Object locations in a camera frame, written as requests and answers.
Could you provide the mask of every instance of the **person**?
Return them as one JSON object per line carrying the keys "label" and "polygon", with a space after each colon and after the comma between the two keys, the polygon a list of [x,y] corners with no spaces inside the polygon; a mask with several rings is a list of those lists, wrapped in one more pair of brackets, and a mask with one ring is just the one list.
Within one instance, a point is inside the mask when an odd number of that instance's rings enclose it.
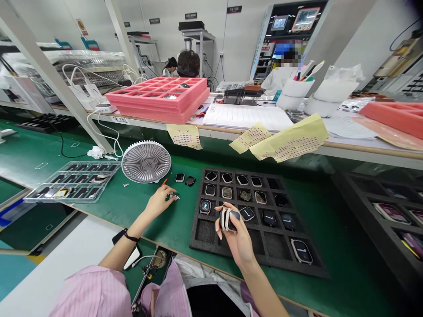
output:
{"label": "person", "polygon": [[176,73],[176,67],[178,66],[178,63],[176,62],[175,57],[170,57],[167,60],[167,63],[162,71],[162,76],[164,77],[177,77]]}
{"label": "person", "polygon": [[[126,231],[126,235],[120,238],[99,265],[84,268],[65,280],[63,290],[50,317],[207,317],[218,315],[256,317],[257,313],[261,317],[289,316],[257,263],[244,222],[233,215],[230,219],[237,233],[224,231],[222,234],[219,220],[215,223],[215,229],[219,239],[222,240],[223,235],[225,236],[235,263],[244,277],[246,290],[236,293],[235,289],[242,289],[239,281],[230,276],[227,276],[225,280],[223,274],[216,273],[207,267],[205,269],[208,271],[200,272],[203,265],[188,258],[183,262],[178,258],[180,257],[178,254],[169,265],[162,284],[160,286],[154,283],[147,285],[139,298],[141,303],[139,309],[131,308],[125,277],[120,271],[132,252],[135,241],[140,238],[147,226],[175,201],[175,197],[166,200],[171,192],[176,190],[167,185],[161,186],[151,196],[146,208]],[[229,203],[224,205],[239,212]],[[190,261],[197,263],[197,267],[191,268]],[[251,302],[245,303],[241,299],[241,293],[247,301],[250,298]]]}
{"label": "person", "polygon": [[292,72],[298,70],[298,66],[293,66],[298,63],[297,54],[294,49],[289,49],[283,53],[279,61],[275,61],[276,67],[261,84],[264,94],[274,96],[278,90],[283,89]]}
{"label": "person", "polygon": [[193,50],[182,51],[178,57],[178,68],[180,77],[197,77],[200,74],[200,58]]}

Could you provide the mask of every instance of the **desk fan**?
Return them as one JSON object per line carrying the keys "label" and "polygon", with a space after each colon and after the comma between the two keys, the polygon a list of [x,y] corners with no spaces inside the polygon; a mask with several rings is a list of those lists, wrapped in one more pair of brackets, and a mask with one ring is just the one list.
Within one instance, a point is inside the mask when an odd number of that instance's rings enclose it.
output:
{"label": "desk fan", "polygon": [[171,156],[159,143],[140,141],[126,149],[122,157],[122,171],[130,180],[157,183],[171,169]]}

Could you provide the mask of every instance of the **pen holder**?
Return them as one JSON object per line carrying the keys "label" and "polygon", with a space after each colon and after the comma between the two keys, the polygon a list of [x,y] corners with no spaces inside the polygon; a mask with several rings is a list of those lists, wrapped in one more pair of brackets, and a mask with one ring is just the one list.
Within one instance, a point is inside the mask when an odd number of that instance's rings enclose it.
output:
{"label": "pen holder", "polygon": [[355,81],[324,80],[308,99],[304,112],[308,115],[318,113],[322,118],[329,118],[358,85]]}
{"label": "pen holder", "polygon": [[288,79],[276,105],[283,110],[296,110],[315,81],[295,81]]}

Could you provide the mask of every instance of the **hand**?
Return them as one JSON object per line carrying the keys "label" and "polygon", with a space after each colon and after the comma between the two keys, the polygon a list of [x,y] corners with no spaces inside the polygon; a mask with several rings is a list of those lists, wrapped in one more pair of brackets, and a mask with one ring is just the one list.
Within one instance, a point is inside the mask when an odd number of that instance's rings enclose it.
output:
{"label": "hand", "polygon": [[159,216],[162,212],[166,210],[166,208],[171,205],[171,203],[176,200],[176,197],[172,197],[169,198],[168,201],[166,201],[167,195],[171,192],[175,193],[176,190],[170,188],[167,185],[160,186],[159,189],[156,190],[154,195],[150,197],[143,214],[148,214],[152,217],[152,219],[155,219],[157,216]]}
{"label": "hand", "polygon": [[[224,202],[223,203],[226,207],[239,212],[239,210],[231,205],[230,203]],[[223,206],[216,207],[217,211],[221,211]],[[235,216],[229,215],[231,222],[238,230],[238,232],[232,231],[223,231],[223,234],[228,241],[230,251],[232,252],[232,256],[234,257],[235,263],[238,267],[243,271],[247,266],[251,264],[255,264],[256,257],[254,256],[254,252],[252,250],[252,243],[250,234],[248,233],[247,227],[245,226],[242,217],[238,220]],[[215,229],[217,235],[222,240],[222,229],[220,228],[219,219],[215,222]]]}

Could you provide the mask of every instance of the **yellow paper sheet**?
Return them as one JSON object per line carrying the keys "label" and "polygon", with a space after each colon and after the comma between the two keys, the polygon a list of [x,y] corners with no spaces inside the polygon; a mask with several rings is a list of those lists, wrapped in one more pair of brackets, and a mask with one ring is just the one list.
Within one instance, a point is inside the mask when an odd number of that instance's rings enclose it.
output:
{"label": "yellow paper sheet", "polygon": [[273,157],[280,163],[317,150],[327,138],[329,134],[322,118],[314,114],[253,145],[250,151],[260,161]]}
{"label": "yellow paper sheet", "polygon": [[229,144],[229,146],[241,154],[247,151],[254,144],[257,144],[271,136],[270,132],[267,131],[260,122],[258,122],[241,134],[235,141]]}
{"label": "yellow paper sheet", "polygon": [[192,147],[196,150],[202,149],[200,135],[198,134],[198,128],[196,126],[166,124],[166,128],[173,143]]}

